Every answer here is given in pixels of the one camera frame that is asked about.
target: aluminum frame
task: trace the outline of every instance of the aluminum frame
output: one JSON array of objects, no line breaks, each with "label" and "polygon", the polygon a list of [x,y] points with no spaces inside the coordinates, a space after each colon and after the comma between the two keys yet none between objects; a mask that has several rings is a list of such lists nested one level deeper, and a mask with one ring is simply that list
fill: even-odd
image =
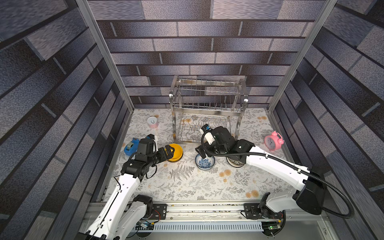
[{"label": "aluminum frame", "polygon": [[127,135],[128,127],[131,124],[132,115],[133,115],[133,112],[129,113],[128,120],[127,120],[127,122],[126,122],[126,124],[124,126],[123,132],[122,132],[122,134],[120,136],[120,139],[119,139],[118,145],[117,145],[117,147],[115,149],[115,152],[113,153],[113,157],[112,157],[111,163],[109,164],[108,171],[107,171],[107,174],[105,175],[103,184],[101,185],[100,192],[99,192],[99,194],[98,194],[98,196],[96,198],[97,202],[101,201],[101,198],[103,197],[103,193],[105,191],[105,187],[109,184],[109,181],[111,180],[111,177],[112,177],[112,174],[113,174],[113,170],[114,170],[114,167],[111,167],[111,166],[115,166],[116,162],[117,162],[117,160],[119,158],[119,153],[120,153],[121,147],[122,147],[122,145],[124,143],[125,136]]},{"label": "aluminum frame", "polygon": [[[244,210],[244,203],[258,203],[260,200],[241,201],[158,201],[154,204],[167,204],[167,216],[162,222],[267,222],[270,219],[250,220],[245,219],[240,213]],[[93,223],[105,202],[90,203],[83,218],[82,227]],[[286,210],[287,221],[327,221],[328,216],[323,212],[321,215],[313,215],[303,210]]]},{"label": "aluminum frame", "polygon": [[291,78],[293,78],[297,70],[297,67],[303,60],[305,54],[307,53],[308,49],[312,45],[313,40],[319,33],[321,27],[323,26],[325,20],[328,18],[336,2],[337,0],[327,0],[324,3],[322,9],[320,10],[319,16],[317,17],[317,19],[315,20],[312,26],[311,31],[309,32],[308,36],[305,38],[303,44],[301,45],[300,50],[297,52],[291,66],[289,67],[287,73],[285,74],[283,80],[281,81],[279,87],[277,88],[275,94],[273,95],[271,102],[268,105],[267,109],[269,114],[273,112],[277,103],[280,101],[280,98],[283,95],[289,81],[291,80]]},{"label": "aluminum frame", "polygon": [[100,49],[100,52],[112,74],[114,81],[116,82],[117,87],[124,99],[124,102],[127,104],[129,111],[132,113],[134,110],[133,103],[127,90],[125,89],[124,83],[121,79],[118,68],[116,67],[115,62],[113,61],[111,52],[108,49],[107,43],[104,40],[104,37],[100,31],[99,25],[96,22],[96,19],[91,11],[91,8],[87,0],[76,0],[77,5],[79,6],[80,12],[83,15],[85,22],[88,25],[89,30],[93,38],[96,41],[97,46]]}]

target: black cable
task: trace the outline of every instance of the black cable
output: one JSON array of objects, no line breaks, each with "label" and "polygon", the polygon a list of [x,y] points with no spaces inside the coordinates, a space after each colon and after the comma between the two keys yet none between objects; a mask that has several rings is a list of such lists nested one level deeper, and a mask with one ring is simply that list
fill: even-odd
[{"label": "black cable", "polygon": [[99,230],[99,228],[96,229],[96,231],[93,233],[93,235],[91,236],[91,238],[89,240],[92,240],[92,238],[93,238],[93,236],[95,236],[97,230]]},{"label": "black cable", "polygon": [[117,181],[117,183],[119,184],[119,190],[121,190],[121,185],[120,185],[119,181],[116,179],[116,177],[118,177],[118,176],[115,176],[113,178]]},{"label": "black cable", "polygon": [[152,225],[152,223],[150,223],[149,221],[147,221],[147,220],[144,220],[144,221],[146,221],[147,223],[149,223],[149,227],[152,227],[153,228],[153,225]]},{"label": "black cable", "polygon": [[[116,194],[115,198],[113,199],[113,201],[112,201],[111,205],[109,206],[109,208],[108,208],[107,212],[105,213],[105,216],[104,216],[104,218],[102,219],[101,223],[103,223],[103,221],[104,221],[105,217],[107,216],[107,214],[108,214],[109,210],[111,209],[111,207],[112,207],[113,203],[115,202],[115,200],[116,200],[116,198],[117,198],[117,196],[118,196],[118,195],[119,195],[119,192],[117,192],[117,194]],[[92,235],[92,237],[90,238],[90,240],[93,238],[93,236],[95,235],[95,233],[97,232],[97,230],[99,230],[99,228],[97,228],[97,229],[96,229],[96,231],[93,233],[93,235]]]},{"label": "black cable", "polygon": [[131,160],[131,159],[133,158],[133,156],[135,156],[136,153],[137,153],[137,152],[132,153],[132,154],[129,156],[128,161]]},{"label": "black cable", "polygon": [[157,165],[155,165],[155,167],[156,167],[156,170],[155,170],[155,173],[152,174],[152,176],[148,177],[148,173],[145,174],[145,177],[146,177],[147,179],[150,179],[151,177],[153,177],[153,175],[156,174],[156,172],[157,172]]},{"label": "black cable", "polygon": [[285,226],[285,222],[286,222],[285,210],[283,210],[283,214],[284,214],[283,223],[281,224],[280,228],[275,233],[271,232],[271,235],[267,235],[267,237],[273,237],[274,235],[278,234],[283,229],[283,227]]},{"label": "black cable", "polygon": [[[284,161],[278,157],[275,157],[275,156],[270,156],[270,155],[267,155],[265,153],[262,153],[262,152],[238,152],[238,153],[226,153],[226,154],[221,154],[221,153],[216,153],[216,152],[211,152],[209,151],[205,145],[204,145],[204,137],[205,135],[209,133],[208,131],[205,132],[202,136],[201,136],[201,146],[203,147],[204,151],[209,154],[209,155],[213,155],[213,156],[217,156],[217,157],[229,157],[229,156],[243,156],[243,155],[256,155],[256,156],[262,156],[262,157],[265,157],[265,158],[270,158],[270,159],[273,159],[275,161],[278,161],[290,168],[292,168],[293,170],[295,171],[298,171],[299,168],[290,164],[289,162],[287,161]],[[323,211],[325,212],[328,212],[330,214],[333,214],[335,216],[338,216],[338,217],[341,217],[341,218],[351,218],[354,216],[354,209],[353,209],[353,206],[351,204],[351,202],[349,201],[349,199],[339,190],[337,189],[335,186],[333,186],[332,184],[328,183],[327,181],[325,180],[322,180],[320,177],[316,176],[316,175],[313,175],[311,173],[308,173],[306,171],[301,171],[301,169],[299,170],[300,173],[303,173],[304,175],[307,175],[308,177],[314,179],[314,180],[317,180],[325,185],[327,185],[330,189],[332,189],[335,193],[337,193],[337,195],[339,195],[341,197],[341,199],[345,202],[345,204],[347,205],[348,207],[348,213],[347,214],[342,214],[342,213],[338,213],[338,212],[334,212],[326,207],[323,207]]]},{"label": "black cable", "polygon": [[134,235],[136,235],[136,233],[139,231],[139,229],[140,229],[140,225],[139,225],[139,228],[137,229],[137,231],[135,232]]},{"label": "black cable", "polygon": [[243,212],[245,212],[245,211],[244,211],[244,210],[241,210],[241,211],[240,211],[240,214],[243,215],[245,218],[247,218],[247,217],[243,214]]}]

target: gray brick wallpaper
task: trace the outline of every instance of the gray brick wallpaper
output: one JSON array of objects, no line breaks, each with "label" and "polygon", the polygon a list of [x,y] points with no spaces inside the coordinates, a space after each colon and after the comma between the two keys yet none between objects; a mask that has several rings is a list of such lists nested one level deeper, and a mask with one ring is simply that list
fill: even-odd
[{"label": "gray brick wallpaper", "polygon": [[330,217],[340,239],[384,239],[383,2],[339,0],[274,111],[297,163],[352,201],[353,219]]},{"label": "gray brick wallpaper", "polygon": [[0,9],[0,239],[73,239],[129,112],[74,0]]},{"label": "gray brick wallpaper", "polygon": [[[243,76],[251,96],[272,96],[324,0],[88,3],[135,107],[163,108],[172,75]],[[248,107],[267,107],[267,100],[250,98]]]}]

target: stainless steel dish rack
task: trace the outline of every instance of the stainless steel dish rack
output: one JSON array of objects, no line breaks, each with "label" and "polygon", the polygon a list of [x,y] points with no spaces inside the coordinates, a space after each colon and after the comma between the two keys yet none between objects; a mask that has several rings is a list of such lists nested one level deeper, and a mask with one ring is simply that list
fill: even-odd
[{"label": "stainless steel dish rack", "polygon": [[[230,117],[237,117],[235,139],[248,104],[245,79],[237,82],[185,79],[174,76],[169,91],[173,138],[176,143],[200,143],[200,128],[223,126],[231,132]],[[180,118],[176,129],[176,119]]]}]

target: pink alarm clock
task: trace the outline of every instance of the pink alarm clock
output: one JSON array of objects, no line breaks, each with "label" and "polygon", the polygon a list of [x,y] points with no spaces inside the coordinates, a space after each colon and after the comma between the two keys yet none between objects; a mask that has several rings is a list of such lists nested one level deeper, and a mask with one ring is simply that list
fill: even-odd
[{"label": "pink alarm clock", "polygon": [[273,131],[271,135],[268,135],[264,138],[264,144],[271,151],[280,149],[283,143],[284,143],[283,137],[281,136],[280,133],[276,131]]}]

